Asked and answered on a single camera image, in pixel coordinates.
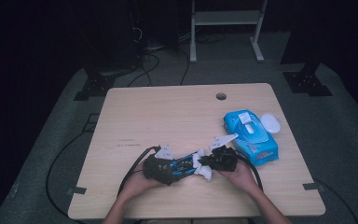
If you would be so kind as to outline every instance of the gray floor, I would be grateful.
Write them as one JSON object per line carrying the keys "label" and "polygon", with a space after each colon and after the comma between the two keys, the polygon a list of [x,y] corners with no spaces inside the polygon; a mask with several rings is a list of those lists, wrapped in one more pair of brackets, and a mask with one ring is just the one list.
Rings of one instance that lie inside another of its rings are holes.
{"label": "gray floor", "polygon": [[[198,62],[189,66],[183,85],[267,82],[274,89],[289,122],[310,173],[324,182],[321,195],[326,212],[320,217],[290,217],[295,223],[355,223],[350,211],[334,193],[351,207],[358,217],[358,105],[344,89],[338,75],[325,65],[317,70],[317,77],[333,96],[309,97],[292,93],[282,72],[298,71],[302,64],[280,65],[289,34],[274,33],[260,36],[260,48],[266,58],[258,63],[248,41],[248,34],[227,35],[212,45],[198,45]],[[181,46],[187,54],[189,45]],[[179,85],[186,70],[186,56],[181,51],[165,49],[154,55],[159,65],[151,71],[153,86]],[[145,57],[145,69],[156,64],[153,57]],[[119,77],[115,87],[127,87],[138,75]],[[48,169],[72,139],[82,133],[91,113],[100,113],[103,97],[88,101],[74,101],[87,79],[84,70],[74,74],[63,91],[48,121],[24,163],[16,188],[7,195],[0,209],[0,223],[75,223],[60,214],[46,194]],[[132,86],[148,86],[146,76]],[[92,133],[81,134],[56,160],[51,170],[48,190],[51,198],[67,211],[70,189],[76,181],[86,156]],[[101,220],[85,220],[99,223]],[[260,218],[256,223],[263,223]]]}

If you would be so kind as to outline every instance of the blue wipes package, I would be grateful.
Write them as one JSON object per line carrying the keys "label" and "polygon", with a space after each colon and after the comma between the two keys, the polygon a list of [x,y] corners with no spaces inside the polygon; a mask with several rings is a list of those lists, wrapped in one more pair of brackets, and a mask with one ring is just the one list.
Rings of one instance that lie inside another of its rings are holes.
{"label": "blue wipes package", "polygon": [[252,111],[229,112],[224,122],[227,133],[238,135],[234,139],[237,150],[243,152],[254,166],[279,159],[278,144]]}

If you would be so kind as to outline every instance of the wooden tabletop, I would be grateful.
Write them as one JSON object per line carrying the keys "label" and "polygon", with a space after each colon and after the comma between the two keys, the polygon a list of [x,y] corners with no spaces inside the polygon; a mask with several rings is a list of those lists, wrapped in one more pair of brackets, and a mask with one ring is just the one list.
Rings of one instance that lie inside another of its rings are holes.
{"label": "wooden tabletop", "polygon": [[[217,93],[226,100],[216,98]],[[264,191],[287,216],[319,216],[324,203],[313,183],[279,102],[269,84],[226,84],[113,88],[107,95],[77,182],[69,217],[104,218],[124,175],[145,149],[169,145],[181,158],[225,135],[227,112],[249,109],[258,117],[276,115],[282,125],[272,136],[280,158],[258,166]],[[211,182],[192,175],[170,187],[149,190],[129,205],[126,217],[254,217],[252,200],[213,171]]]}

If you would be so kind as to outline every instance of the white rack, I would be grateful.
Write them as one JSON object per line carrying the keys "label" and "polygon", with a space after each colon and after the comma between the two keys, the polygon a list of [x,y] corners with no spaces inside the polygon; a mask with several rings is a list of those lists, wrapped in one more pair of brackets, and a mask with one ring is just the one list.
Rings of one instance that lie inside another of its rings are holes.
{"label": "white rack", "polygon": [[255,36],[250,37],[255,57],[258,62],[263,62],[264,57],[258,47],[257,40],[263,23],[267,1],[263,0],[260,10],[247,11],[198,11],[195,9],[195,0],[192,1],[191,15],[191,42],[190,42],[190,61],[197,62],[196,53],[196,26],[198,25],[256,25]]}

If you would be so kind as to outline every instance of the person's left hand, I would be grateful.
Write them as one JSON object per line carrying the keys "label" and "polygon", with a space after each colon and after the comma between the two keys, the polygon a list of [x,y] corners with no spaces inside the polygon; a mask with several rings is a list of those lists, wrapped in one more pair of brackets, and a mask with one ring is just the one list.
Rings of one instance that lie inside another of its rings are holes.
{"label": "person's left hand", "polygon": [[133,198],[142,194],[147,189],[163,185],[155,179],[146,179],[144,172],[142,171],[143,167],[144,161],[140,162],[136,166],[134,173],[132,173],[130,178],[127,180],[127,183],[120,194],[125,194],[129,198]]}

